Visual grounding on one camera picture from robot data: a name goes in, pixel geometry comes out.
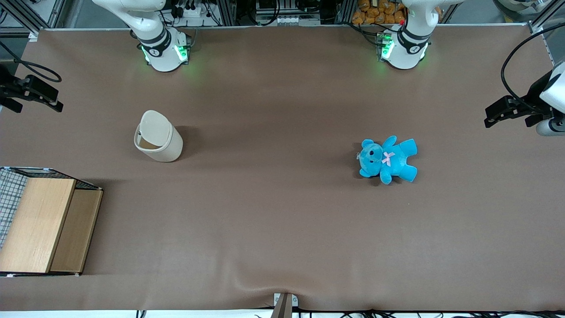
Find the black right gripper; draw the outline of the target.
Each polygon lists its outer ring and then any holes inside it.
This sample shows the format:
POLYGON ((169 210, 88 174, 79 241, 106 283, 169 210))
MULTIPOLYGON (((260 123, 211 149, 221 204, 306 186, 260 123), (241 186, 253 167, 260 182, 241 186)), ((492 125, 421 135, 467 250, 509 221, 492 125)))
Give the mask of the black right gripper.
POLYGON ((2 107, 21 113, 23 109, 22 103, 15 99, 24 99, 26 101, 40 102, 38 95, 30 91, 36 83, 36 92, 42 96, 42 103, 50 107, 57 113, 63 110, 63 103, 58 101, 58 90, 34 75, 27 75, 25 79, 17 78, 13 75, 0 75, 0 103, 2 107))

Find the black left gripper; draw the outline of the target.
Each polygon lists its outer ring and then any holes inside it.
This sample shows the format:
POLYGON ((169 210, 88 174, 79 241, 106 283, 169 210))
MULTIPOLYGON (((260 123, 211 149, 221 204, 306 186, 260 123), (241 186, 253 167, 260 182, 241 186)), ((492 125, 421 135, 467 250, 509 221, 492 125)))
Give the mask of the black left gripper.
POLYGON ((524 117, 525 125, 532 127, 553 116, 553 108, 538 96, 523 96, 521 100, 523 103, 511 96, 503 96, 493 102, 486 107, 484 126, 488 129, 505 119, 524 117))

